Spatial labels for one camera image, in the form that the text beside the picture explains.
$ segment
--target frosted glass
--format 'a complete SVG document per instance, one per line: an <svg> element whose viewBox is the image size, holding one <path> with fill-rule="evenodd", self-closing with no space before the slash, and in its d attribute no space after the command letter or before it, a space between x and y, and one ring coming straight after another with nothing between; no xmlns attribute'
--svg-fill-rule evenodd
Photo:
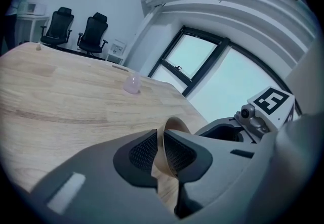
<svg viewBox="0 0 324 224"><path fill-rule="evenodd" d="M189 35L183 35L167 56L172 66L180 66L180 71L192 78L216 48L216 44Z"/></svg>
<svg viewBox="0 0 324 224"><path fill-rule="evenodd" d="M230 49L222 64L213 67L187 97L207 122L232 117L247 99L278 84L257 64Z"/></svg>
<svg viewBox="0 0 324 224"><path fill-rule="evenodd" d="M187 88L186 84L162 65L159 65L155 73L152 75L152 79L170 83L181 93Z"/></svg>

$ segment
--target pink glass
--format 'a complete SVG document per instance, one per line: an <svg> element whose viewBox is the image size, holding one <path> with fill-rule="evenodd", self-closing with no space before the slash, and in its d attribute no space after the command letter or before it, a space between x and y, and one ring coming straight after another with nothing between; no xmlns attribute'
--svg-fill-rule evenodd
<svg viewBox="0 0 324 224"><path fill-rule="evenodd" d="M131 94L137 94L141 86L140 75L135 72L129 76L124 83L124 90Z"/></svg>

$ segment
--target paper cup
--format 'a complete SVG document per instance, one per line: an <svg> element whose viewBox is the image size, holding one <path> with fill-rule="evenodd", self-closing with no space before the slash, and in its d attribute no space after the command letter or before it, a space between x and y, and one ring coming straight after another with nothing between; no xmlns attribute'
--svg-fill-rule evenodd
<svg viewBox="0 0 324 224"><path fill-rule="evenodd" d="M190 133L186 124L178 117L169 118L158 130L157 130L157 154L154 159L154 164L162 173L175 177L168 165L166 152L164 148L164 131L168 129L174 129Z"/></svg>

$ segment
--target curved ceiling beam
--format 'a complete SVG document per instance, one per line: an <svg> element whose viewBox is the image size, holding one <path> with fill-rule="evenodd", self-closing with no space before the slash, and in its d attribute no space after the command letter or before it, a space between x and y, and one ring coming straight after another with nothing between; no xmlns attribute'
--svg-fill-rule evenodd
<svg viewBox="0 0 324 224"><path fill-rule="evenodd" d="M230 7L220 4L201 4L201 3L177 3L168 4L163 7L164 12L203 12L208 14L215 14L222 17L231 18L245 25L258 29L265 35L269 36L276 43L279 43L288 54L295 61L299 61L305 54L307 47L302 45L301 42L297 43L294 39L297 39L287 29L271 23L270 18L261 18L256 14L249 13L240 8Z"/></svg>
<svg viewBox="0 0 324 224"><path fill-rule="evenodd" d="M232 18L219 16L215 14L210 13L203 13L203 12L186 12L186 11L172 11L172 12L162 12L162 13L170 13L170 14L182 14L182 15L196 15L199 16L201 19L205 20L212 20L214 22L219 22L224 25L228 25L230 27L233 27L237 30L240 30L253 38L257 39L264 45L266 45L269 49L274 51L290 68L294 68L297 64L297 62L289 55L289 53L275 40L271 39L269 36L264 34L258 29L255 29L251 27L250 25L246 25L244 23L241 23L237 20L233 20ZM269 63L266 56L260 51L259 53L253 52L257 57L259 57L261 60L263 60L265 63L267 63L274 71L278 72L277 65L274 63Z"/></svg>
<svg viewBox="0 0 324 224"><path fill-rule="evenodd" d="M150 6L157 6L164 3L183 0L153 0L148 3ZM255 9L274 20L280 22L287 29L290 29L294 35L300 39L306 46L314 40L315 35L307 28L298 18L288 13L283 8L273 4L267 0L219 0L235 3L238 5L246 6Z"/></svg>

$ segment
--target cup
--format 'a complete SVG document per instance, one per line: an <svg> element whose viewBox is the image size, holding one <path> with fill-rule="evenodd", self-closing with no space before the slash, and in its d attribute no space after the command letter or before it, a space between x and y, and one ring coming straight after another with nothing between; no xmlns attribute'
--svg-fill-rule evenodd
<svg viewBox="0 0 324 224"><path fill-rule="evenodd" d="M168 129L179 130L182 132L190 133L186 124L178 117L170 117L158 130L157 130L157 154L154 159L154 164L162 173L175 177L168 165L166 152L164 148L164 131Z"/></svg>
<svg viewBox="0 0 324 224"><path fill-rule="evenodd" d="M140 75L135 72L133 75L129 76L124 82L124 90L131 94L137 94L141 86Z"/></svg>

